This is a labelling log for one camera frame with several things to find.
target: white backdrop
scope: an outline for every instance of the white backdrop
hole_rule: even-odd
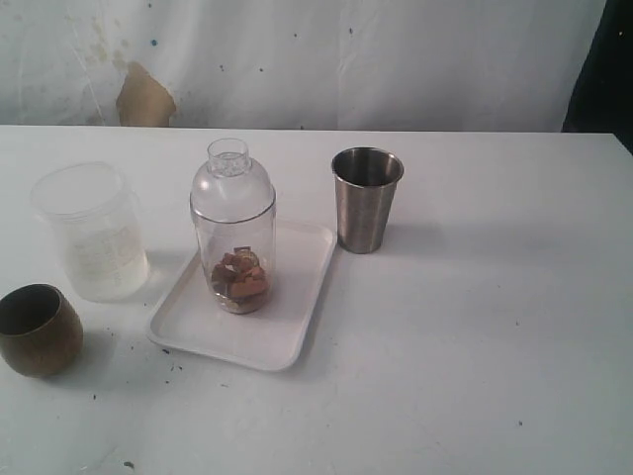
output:
[[[605,0],[0,0],[0,123],[558,131]]]

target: white table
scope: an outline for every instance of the white table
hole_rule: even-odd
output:
[[[280,216],[333,229],[336,152],[406,168],[383,247],[335,252],[284,373],[143,333],[225,136],[267,167]],[[119,166],[145,207],[154,274],[125,303],[79,299],[30,209],[41,175],[81,160]],[[86,329],[52,380],[0,364],[1,475],[633,470],[633,158],[614,137],[2,127],[0,167],[0,291],[57,285]]]

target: brown cup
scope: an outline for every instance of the brown cup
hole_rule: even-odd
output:
[[[57,373],[73,361],[82,343],[79,317],[55,287],[27,285],[0,300],[0,353],[18,373]]]

